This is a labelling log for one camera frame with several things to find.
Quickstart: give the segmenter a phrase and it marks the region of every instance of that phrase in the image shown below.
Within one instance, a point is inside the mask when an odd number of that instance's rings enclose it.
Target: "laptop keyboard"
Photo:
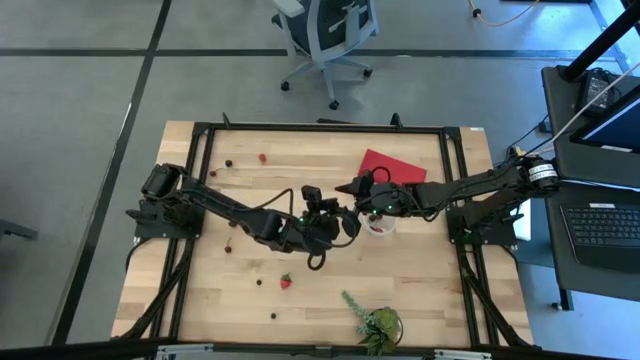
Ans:
[[[640,247],[640,208],[562,206],[574,246]]]

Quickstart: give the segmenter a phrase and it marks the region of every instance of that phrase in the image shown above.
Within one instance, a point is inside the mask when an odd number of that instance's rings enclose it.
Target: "wooden table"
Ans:
[[[168,122],[157,162],[183,165],[192,128],[193,122]],[[484,130],[461,128],[461,133],[468,173],[491,168]],[[449,145],[457,176],[453,144]],[[303,185],[317,186],[325,198],[351,204],[350,196],[333,188],[351,181],[367,148],[427,169],[428,181],[445,180],[435,135],[219,130],[209,169],[222,169],[208,178],[207,185],[249,206],[291,187],[296,191],[294,214],[305,209],[299,193]],[[259,153],[268,157],[265,165],[260,164]],[[200,168],[201,154],[202,149],[195,169]],[[224,168],[227,159],[234,164],[230,169]],[[287,204],[285,196],[271,207],[287,211]],[[346,240],[341,235],[336,243]],[[231,254],[223,250],[227,242],[233,248]],[[156,295],[167,243],[151,240],[133,256],[114,336],[128,330]],[[493,300],[520,336],[531,342],[513,259],[497,246],[483,250]],[[401,346],[469,346],[458,264],[444,215],[432,223],[400,219],[395,233],[387,238],[374,237],[363,228],[351,246],[330,250],[317,272],[307,268],[306,260],[307,254],[272,252],[241,229],[207,213],[195,245],[179,339],[354,345],[361,339],[355,332],[360,322],[340,295],[347,290],[366,308],[391,306],[398,311],[405,327]],[[293,285],[283,291],[279,279],[288,272]],[[488,342],[482,306],[475,300],[481,339]],[[172,309],[170,298],[161,335],[168,333]],[[271,313],[277,314],[275,320]]]

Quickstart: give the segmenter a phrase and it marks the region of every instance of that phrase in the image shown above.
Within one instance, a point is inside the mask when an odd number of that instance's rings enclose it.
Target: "red paper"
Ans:
[[[411,183],[411,182],[424,182],[427,177],[427,170],[407,164],[404,161],[394,159],[384,154],[380,154],[371,149],[367,149],[360,164],[360,170],[358,175],[362,175],[365,170],[373,170],[377,166],[382,166],[389,169],[391,173],[391,182],[396,184]],[[387,182],[387,172],[378,169],[373,174],[373,180],[375,182]]]

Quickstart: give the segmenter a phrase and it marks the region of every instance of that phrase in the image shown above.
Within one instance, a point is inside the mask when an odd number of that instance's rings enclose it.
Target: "succulent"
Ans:
[[[364,320],[365,325],[356,327],[356,331],[365,335],[360,344],[367,344],[367,354],[380,356],[382,353],[393,352],[400,331],[398,313],[390,307],[367,311],[346,291],[342,292],[342,297],[356,315]]]

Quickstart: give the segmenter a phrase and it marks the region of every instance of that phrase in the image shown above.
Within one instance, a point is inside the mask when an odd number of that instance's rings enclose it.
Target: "concrete floor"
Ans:
[[[490,21],[527,6],[477,3]],[[598,4],[608,22],[621,11],[615,0]],[[5,0],[0,2],[0,48],[146,48],[161,5],[162,0]],[[376,5],[381,34],[366,49],[581,50],[600,32],[586,5],[538,5],[497,29],[473,20],[463,1],[378,0]],[[160,48],[280,49],[281,34],[270,24],[273,13],[265,0],[174,0]],[[630,60],[637,59],[638,41],[630,32],[619,44]],[[0,218],[40,231],[36,242],[5,237],[0,243],[0,348],[46,341],[142,60],[0,57]],[[156,57],[69,341],[109,337],[134,229],[124,211],[136,206],[165,121],[219,121],[224,111],[238,122],[310,123],[324,117],[383,124],[399,112],[411,125],[484,127],[498,161],[507,145],[546,114],[540,69],[566,63],[361,60],[374,67],[373,76],[363,82],[355,70],[340,69],[336,96],[341,107],[334,112],[327,108],[318,73],[292,82],[288,93],[278,90],[293,67],[285,57]],[[602,60],[598,66],[620,72],[611,58]],[[533,135],[522,145],[531,147],[542,138]],[[520,275],[536,344],[613,357],[640,353],[633,341],[640,325],[630,316],[640,304],[576,294],[576,311],[557,313],[549,307],[558,297],[553,270],[523,265]]]

